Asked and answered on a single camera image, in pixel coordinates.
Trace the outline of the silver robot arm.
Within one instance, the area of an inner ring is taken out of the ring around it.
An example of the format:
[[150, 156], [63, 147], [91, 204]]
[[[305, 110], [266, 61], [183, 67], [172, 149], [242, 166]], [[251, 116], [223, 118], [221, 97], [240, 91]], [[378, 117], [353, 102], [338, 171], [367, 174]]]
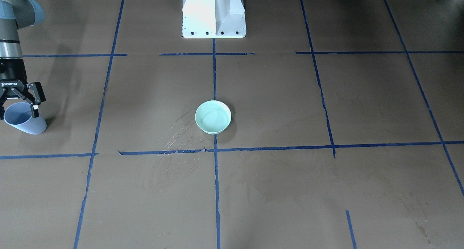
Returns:
[[30, 104], [32, 117], [39, 116], [39, 105], [46, 101], [40, 82], [28, 83], [18, 30], [43, 22], [45, 13], [35, 0], [0, 0], [0, 115], [8, 99]]

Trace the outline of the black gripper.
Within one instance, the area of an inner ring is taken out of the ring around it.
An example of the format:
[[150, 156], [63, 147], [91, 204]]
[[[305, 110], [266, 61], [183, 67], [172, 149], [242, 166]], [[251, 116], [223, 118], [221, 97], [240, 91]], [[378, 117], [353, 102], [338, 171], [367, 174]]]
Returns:
[[0, 120], [4, 119], [4, 104], [8, 98], [29, 99], [32, 117], [39, 117], [39, 105], [46, 101], [45, 93], [40, 82], [28, 84], [22, 59], [0, 60], [0, 82]]

